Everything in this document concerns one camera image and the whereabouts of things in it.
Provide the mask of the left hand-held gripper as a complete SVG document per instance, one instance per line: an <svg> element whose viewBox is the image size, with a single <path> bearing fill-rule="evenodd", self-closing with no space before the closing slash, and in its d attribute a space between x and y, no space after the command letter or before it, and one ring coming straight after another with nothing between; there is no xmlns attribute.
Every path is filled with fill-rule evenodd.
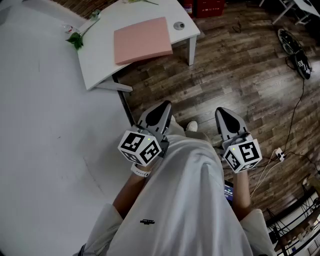
<svg viewBox="0 0 320 256"><path fill-rule="evenodd" d="M142 113L139 125L125 131L117 149L128 161L143 167L156 157L163 158L169 147L169 141L163 134L169 128L171 117L172 103L169 100L153 105ZM156 125L154 132L143 128Z"/></svg>

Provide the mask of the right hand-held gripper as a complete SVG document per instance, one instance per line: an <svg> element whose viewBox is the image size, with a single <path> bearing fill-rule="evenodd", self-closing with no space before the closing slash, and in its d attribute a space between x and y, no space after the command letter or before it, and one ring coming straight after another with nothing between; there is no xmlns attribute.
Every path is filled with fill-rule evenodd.
<svg viewBox="0 0 320 256"><path fill-rule="evenodd" d="M235 112L224 107L215 111L215 120L224 149L223 159L234 173L240 173L255 167L261 160L262 154L257 139L253 139L245 121ZM241 134L228 139L229 134Z"/></svg>

